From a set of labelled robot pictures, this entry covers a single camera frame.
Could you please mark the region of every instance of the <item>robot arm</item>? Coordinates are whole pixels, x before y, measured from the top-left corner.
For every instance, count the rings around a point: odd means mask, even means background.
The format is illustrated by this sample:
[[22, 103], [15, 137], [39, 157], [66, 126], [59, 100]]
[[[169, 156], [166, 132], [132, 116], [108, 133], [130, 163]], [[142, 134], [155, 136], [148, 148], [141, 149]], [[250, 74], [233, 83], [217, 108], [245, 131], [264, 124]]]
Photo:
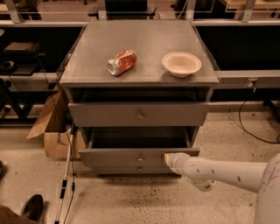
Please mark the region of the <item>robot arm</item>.
[[280, 153], [268, 163], [212, 161], [185, 153], [165, 154], [165, 162], [202, 191], [209, 191], [219, 180], [258, 193], [255, 224], [279, 223]]
[[185, 153], [165, 154], [165, 162], [177, 174], [197, 186], [209, 191], [214, 181], [238, 186], [257, 193], [267, 163], [212, 161], [202, 157], [190, 157]]

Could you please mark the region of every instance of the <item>black shoe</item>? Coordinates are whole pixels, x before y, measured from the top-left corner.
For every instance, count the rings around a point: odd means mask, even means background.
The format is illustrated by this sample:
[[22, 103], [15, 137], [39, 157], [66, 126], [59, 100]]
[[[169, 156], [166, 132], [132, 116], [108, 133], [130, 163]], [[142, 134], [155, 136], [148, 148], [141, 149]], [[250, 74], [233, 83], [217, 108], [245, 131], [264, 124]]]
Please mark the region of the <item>black shoe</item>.
[[25, 202], [20, 214], [31, 221], [39, 221], [43, 213], [43, 206], [42, 195], [35, 194]]
[[0, 160], [0, 176], [3, 173], [3, 170], [4, 170], [4, 165], [3, 165], [2, 161]]

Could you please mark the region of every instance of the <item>drawer knob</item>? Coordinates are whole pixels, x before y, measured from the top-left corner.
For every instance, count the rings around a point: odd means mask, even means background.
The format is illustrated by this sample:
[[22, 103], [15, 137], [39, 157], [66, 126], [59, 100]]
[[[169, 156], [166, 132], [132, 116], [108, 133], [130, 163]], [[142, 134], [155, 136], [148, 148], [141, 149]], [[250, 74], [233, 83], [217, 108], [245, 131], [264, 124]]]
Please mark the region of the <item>drawer knob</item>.
[[136, 114], [136, 118], [139, 119], [139, 120], [141, 120], [141, 119], [144, 118], [144, 114], [141, 113], [141, 112], [138, 112], [138, 113]]

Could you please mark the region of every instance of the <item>white bowl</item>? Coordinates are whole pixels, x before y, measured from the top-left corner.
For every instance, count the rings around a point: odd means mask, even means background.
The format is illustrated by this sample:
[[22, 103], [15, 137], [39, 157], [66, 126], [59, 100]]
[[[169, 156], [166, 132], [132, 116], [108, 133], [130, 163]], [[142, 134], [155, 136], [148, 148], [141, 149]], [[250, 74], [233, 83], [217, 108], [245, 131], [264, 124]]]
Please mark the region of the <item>white bowl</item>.
[[162, 63], [172, 75], [179, 78], [185, 78], [201, 69], [201, 61], [187, 52], [170, 52], [163, 57]]

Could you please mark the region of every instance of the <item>crushed soda can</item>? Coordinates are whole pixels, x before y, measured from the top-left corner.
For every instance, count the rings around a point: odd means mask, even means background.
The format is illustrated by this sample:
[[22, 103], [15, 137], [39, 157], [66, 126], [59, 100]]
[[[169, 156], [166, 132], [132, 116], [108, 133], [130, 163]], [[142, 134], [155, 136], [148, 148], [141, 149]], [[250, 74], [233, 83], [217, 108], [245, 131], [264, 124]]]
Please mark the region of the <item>crushed soda can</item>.
[[107, 68], [112, 75], [118, 76], [133, 67], [136, 61], [137, 55], [133, 50], [124, 50], [108, 60]]

